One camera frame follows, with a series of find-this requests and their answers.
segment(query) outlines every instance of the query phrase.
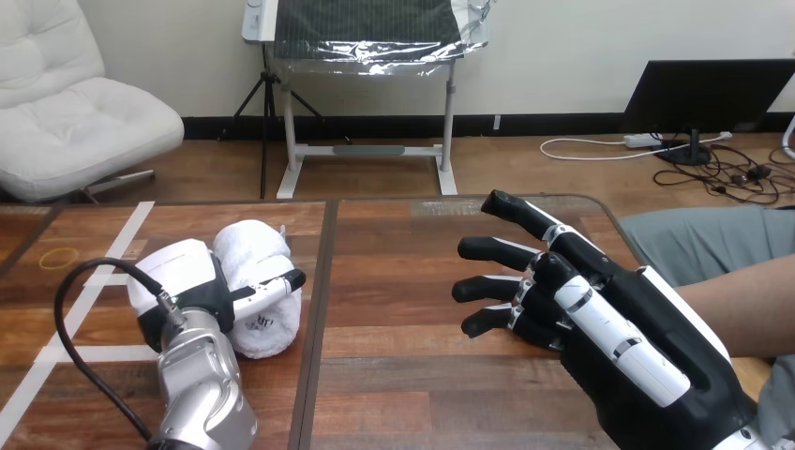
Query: monitor stand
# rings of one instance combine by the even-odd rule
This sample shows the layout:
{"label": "monitor stand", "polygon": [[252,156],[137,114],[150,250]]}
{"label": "monitor stand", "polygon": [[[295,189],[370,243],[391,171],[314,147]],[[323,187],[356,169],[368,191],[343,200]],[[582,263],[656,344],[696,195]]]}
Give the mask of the monitor stand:
{"label": "monitor stand", "polygon": [[690,144],[690,146],[677,150],[655,153],[654,155],[672,164],[681,164],[683,166],[703,166],[704,164],[709,164],[713,159],[713,155],[705,145],[698,143],[699,139],[698,130],[692,129],[690,131],[690,142],[674,141],[671,143],[671,147],[687,144]]}

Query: robotic hand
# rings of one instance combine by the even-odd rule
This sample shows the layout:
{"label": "robotic hand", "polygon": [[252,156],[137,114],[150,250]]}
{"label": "robotic hand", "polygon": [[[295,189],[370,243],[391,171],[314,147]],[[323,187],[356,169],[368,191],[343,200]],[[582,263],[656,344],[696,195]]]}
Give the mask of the robotic hand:
{"label": "robotic hand", "polygon": [[134,278],[127,285],[144,339],[160,353],[157,372],[167,405],[146,448],[248,449],[257,420],[224,334],[300,288],[306,275],[295,269],[229,292],[218,259],[194,239],[165,247],[136,266],[162,285],[157,296]]}
{"label": "robotic hand", "polygon": [[504,192],[491,192],[482,211],[516,223],[549,251],[496,237],[462,239],[462,258],[525,272],[456,283],[459,303],[512,302],[474,313],[461,325],[465,334],[507,328],[560,353],[621,448],[770,449],[750,425],[755,404],[726,348],[651,267],[622,269],[573,228]]}

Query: white cable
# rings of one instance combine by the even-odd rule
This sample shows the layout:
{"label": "white cable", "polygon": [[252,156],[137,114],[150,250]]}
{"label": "white cable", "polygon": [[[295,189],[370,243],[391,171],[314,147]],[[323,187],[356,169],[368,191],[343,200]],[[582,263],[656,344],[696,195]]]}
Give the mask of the white cable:
{"label": "white cable", "polygon": [[[704,141],[699,141],[698,143],[714,143],[715,141],[723,141],[731,137],[731,133],[724,131],[718,136],[717,138],[707,139]],[[643,152],[643,153],[635,153],[634,155],[627,155],[624,157],[560,157],[558,155],[552,155],[547,150],[544,150],[544,146],[549,143],[596,143],[599,145],[623,145],[624,142],[601,142],[601,141],[591,141],[589,139],[575,139],[575,138],[558,138],[558,139],[550,139],[541,144],[541,153],[544,155],[553,158],[553,159],[563,159],[566,161],[617,161],[619,159],[631,159],[631,158],[640,158],[640,157],[647,157],[648,155],[654,155],[656,153],[668,152],[671,150],[678,150],[680,148],[689,147],[690,143],[686,143],[685,145],[678,145],[676,147],[671,148],[661,148],[659,150],[654,150],[651,152]]]}

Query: black cable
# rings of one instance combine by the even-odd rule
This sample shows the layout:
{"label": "black cable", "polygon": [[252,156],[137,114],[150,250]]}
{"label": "black cable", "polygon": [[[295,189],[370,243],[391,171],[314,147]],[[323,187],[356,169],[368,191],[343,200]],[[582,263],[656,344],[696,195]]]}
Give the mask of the black cable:
{"label": "black cable", "polygon": [[[725,145],[713,144],[709,147],[709,151],[714,162],[695,168],[671,163],[673,169],[655,173],[652,180],[657,185],[664,187],[700,182],[708,194],[728,197],[738,203],[774,204],[778,202],[782,193],[795,193],[795,176],[793,176],[795,172],[776,165],[778,161],[771,157],[769,159],[773,164],[758,164],[743,152]],[[718,151],[739,156],[744,162],[732,164],[721,161]],[[676,175],[684,177],[684,179],[665,182],[660,179],[663,175]],[[748,195],[741,196],[735,190],[747,192]]]}
{"label": "black cable", "polygon": [[782,149],[782,148],[774,148],[773,150],[771,150],[771,153],[768,154],[768,159],[770,160],[770,162],[772,162],[773,164],[778,164],[779,166],[792,166],[792,165],[795,165],[795,161],[792,161],[792,160],[790,160],[790,161],[776,161],[775,159],[773,159],[773,154],[775,152],[780,152],[780,151],[783,151],[783,150],[784,149]]}
{"label": "black cable", "polygon": [[145,440],[149,441],[152,438],[152,432],[149,431],[141,418],[129,408],[124,400],[122,400],[109,385],[105,384],[105,382],[102,381],[102,379],[100,379],[99,376],[88,365],[85,364],[85,361],[83,361],[83,359],[80,357],[80,354],[77,353],[77,350],[75,350],[72,339],[69,337],[67,332],[67,326],[64,323],[64,301],[66,300],[67,292],[69,291],[72,283],[74,283],[75,279],[77,279],[81,273],[100,265],[112,265],[122,269],[131,277],[138,280],[138,282],[140,282],[144,288],[146,288],[146,290],[154,296],[157,296],[163,291],[163,287],[160,285],[160,283],[146,275],[144,271],[129,262],[124,262],[115,258],[97,258],[95,260],[83,262],[68,273],[67,277],[64,278],[64,281],[58,287],[58,291],[55,294],[55,329],[58,332],[58,336],[61,338],[61,342],[64,344],[64,349],[66,349],[69,357],[71,357],[72,361],[74,361],[77,369],[79,369],[80,372],[82,372],[83,375],[85,375],[91,381],[91,383],[96,385],[99,390],[102,391],[102,393],[108,396],[113,404],[116,405],[116,407],[127,417],[127,420],[129,420],[130,423],[132,423],[132,425],[138,430],[139,434],[141,434]]}
{"label": "black cable", "polygon": [[668,140],[661,139],[660,140],[660,143],[663,144],[666,147],[666,151],[667,152],[670,151],[671,147],[675,147],[675,146],[677,146],[678,144],[681,144],[681,143],[688,143],[688,142],[677,142],[676,138],[678,138],[680,134],[682,134],[682,133],[680,131],[677,131],[676,134],[674,134],[671,139],[668,139]]}

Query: white wall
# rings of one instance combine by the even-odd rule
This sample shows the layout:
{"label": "white wall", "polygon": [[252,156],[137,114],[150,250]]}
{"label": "white wall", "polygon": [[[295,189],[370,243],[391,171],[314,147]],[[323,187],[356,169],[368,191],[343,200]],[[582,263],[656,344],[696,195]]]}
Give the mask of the white wall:
{"label": "white wall", "polygon": [[[79,1],[108,76],[183,116],[231,115],[259,77],[260,50],[240,37],[246,0]],[[500,0],[490,29],[457,66],[456,113],[615,113],[650,59],[795,55],[795,0]],[[293,85],[324,114],[392,115],[443,113],[443,83],[438,73]],[[246,113],[262,110],[257,96]],[[795,82],[772,111],[795,111]]]}

